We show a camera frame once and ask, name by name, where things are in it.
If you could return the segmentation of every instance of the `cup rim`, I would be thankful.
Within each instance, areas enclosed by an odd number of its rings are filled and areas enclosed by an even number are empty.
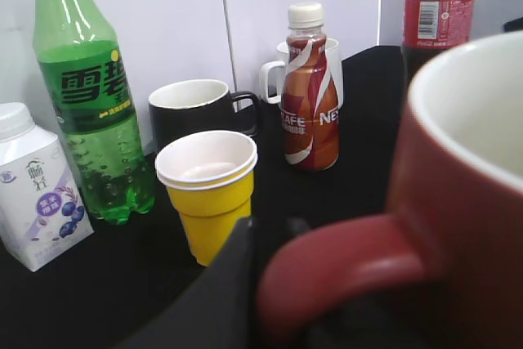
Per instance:
[[[256,167],[258,162],[258,156],[254,157],[254,160],[251,162],[250,166],[248,166],[244,171],[240,172],[238,176],[232,177],[230,179],[227,179],[226,181],[223,181],[222,183],[214,183],[207,186],[194,186],[194,187],[187,187],[187,186],[181,186],[179,184],[172,184],[171,182],[165,180],[162,178],[162,176],[156,172],[156,176],[158,177],[158,180],[166,187],[172,188],[174,190],[180,190],[180,191],[207,191],[207,190],[215,190],[216,188],[222,188],[225,186],[228,186],[232,183],[237,182],[238,180],[243,179],[246,177],[250,172],[253,171],[253,169]]]
[[[252,148],[252,153],[249,155],[248,159],[246,159],[241,165],[237,166],[234,169],[231,169],[228,172],[221,173],[216,176],[211,177],[202,177],[201,179],[180,179],[179,177],[169,176],[164,171],[161,170],[161,168],[158,168],[158,162],[161,159],[161,157],[166,154],[168,149],[171,149],[176,144],[181,144],[183,142],[186,142],[190,139],[195,139],[196,137],[201,137],[207,134],[229,134],[234,135],[236,137],[242,138],[245,141],[248,141],[249,145]],[[190,134],[188,136],[184,136],[180,139],[177,139],[167,146],[165,146],[163,149],[160,150],[158,155],[156,156],[156,159],[154,160],[154,167],[156,169],[156,172],[160,174],[164,179],[167,179],[169,181],[174,181],[176,183],[186,183],[186,184],[199,184],[199,183],[209,183],[211,181],[219,181],[220,179],[223,179],[225,177],[231,177],[234,176],[237,172],[244,172],[244,169],[249,166],[252,161],[256,159],[257,160],[257,145],[256,142],[253,141],[253,139],[250,136],[246,136],[242,134],[241,132],[236,131],[229,131],[229,130],[212,130],[212,131],[203,131],[203,132],[196,132],[195,134]]]
[[[331,43],[334,43],[334,45],[332,47],[329,47],[327,48],[327,43],[328,42],[331,42]],[[327,37],[327,43],[325,43],[325,53],[327,51],[332,51],[333,49],[337,49],[339,48],[340,46],[340,42],[336,39],[336,38],[332,38],[332,37]],[[281,53],[281,54],[285,54],[287,55],[288,54],[288,48],[287,48],[287,42],[286,41],[282,41],[281,43],[279,43],[277,46],[276,46],[276,51],[278,53]]]
[[[156,100],[157,96],[159,96],[160,94],[162,94],[168,90],[171,90],[173,88],[176,88],[176,87],[179,87],[182,85],[195,85],[197,83],[213,83],[215,85],[220,85],[223,87],[223,92],[220,93],[220,96],[214,97],[211,100],[203,101],[203,102],[200,102],[200,103],[194,104],[194,105],[162,105],[158,102],[154,102],[154,100]],[[154,92],[149,94],[148,102],[149,102],[149,105],[151,105],[155,108],[163,108],[165,110],[190,110],[193,108],[200,108],[202,106],[212,104],[213,102],[216,102],[216,101],[220,100],[221,98],[223,98],[224,96],[226,96],[227,93],[229,93],[229,91],[230,91],[229,85],[227,85],[227,83],[225,83],[223,81],[220,81],[219,79],[187,79],[185,81],[169,83],[168,85],[159,87]]]
[[[429,81],[437,78],[438,74],[445,72],[445,66],[456,57],[466,56],[470,51],[488,53],[495,47],[517,45],[514,43],[515,40],[520,45],[523,45],[523,32],[500,34],[493,37],[482,38],[438,55],[436,58],[424,65],[414,76],[409,90],[409,107],[412,110],[414,118],[417,119],[422,129],[427,133],[427,135],[434,139],[437,145],[442,149],[446,150],[452,156],[460,159],[467,165],[473,167],[488,178],[495,179],[496,181],[521,193],[523,192],[522,177],[517,176],[507,169],[499,167],[495,163],[491,163],[487,159],[481,158],[472,150],[467,149],[455,141],[432,118],[428,108],[425,106],[425,100],[423,99],[427,86],[429,86]]]

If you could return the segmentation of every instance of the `yellow paper cup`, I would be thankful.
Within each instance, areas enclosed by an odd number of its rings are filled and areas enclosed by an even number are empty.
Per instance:
[[[192,134],[159,152],[156,174],[199,264],[208,266],[236,222],[250,216],[256,163],[254,141],[231,131]]]

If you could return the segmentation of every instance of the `white mug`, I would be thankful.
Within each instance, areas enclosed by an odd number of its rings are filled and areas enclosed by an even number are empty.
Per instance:
[[[336,86],[338,107],[343,105],[343,68],[342,54],[340,44],[334,38],[327,38],[325,45],[327,63],[333,76],[334,85]],[[288,62],[288,45],[286,42],[280,43],[276,48],[276,58],[278,60],[265,63],[260,69],[260,92],[261,98],[269,104],[279,104],[281,94],[284,89],[285,65]],[[277,75],[276,96],[269,96],[269,74],[273,69],[280,69]]]

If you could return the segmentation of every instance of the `coca-cola bottle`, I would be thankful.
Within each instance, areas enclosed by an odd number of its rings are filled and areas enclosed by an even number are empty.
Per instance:
[[[321,171],[339,156],[337,93],[325,55],[323,7],[315,2],[292,5],[288,22],[281,104],[285,158],[297,168]]]
[[[425,63],[469,40],[474,1],[405,0],[405,92]]]

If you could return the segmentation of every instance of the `mug handle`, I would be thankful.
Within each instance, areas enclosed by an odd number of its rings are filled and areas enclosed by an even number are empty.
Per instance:
[[[250,100],[253,102],[255,123],[249,129],[240,132],[250,137],[258,135],[262,131],[261,129],[263,126],[263,117],[262,108],[260,106],[260,100],[258,99],[256,94],[251,92],[235,92],[231,93],[230,96],[232,98],[232,102],[238,102],[242,100]]]
[[[279,104],[281,102],[281,95],[269,97],[269,73],[272,69],[277,67],[285,67],[285,62],[281,60],[265,63],[260,69],[259,86],[261,98],[268,104]]]
[[[272,258],[257,289],[261,328],[273,344],[350,300],[431,278],[392,215],[312,231]]]

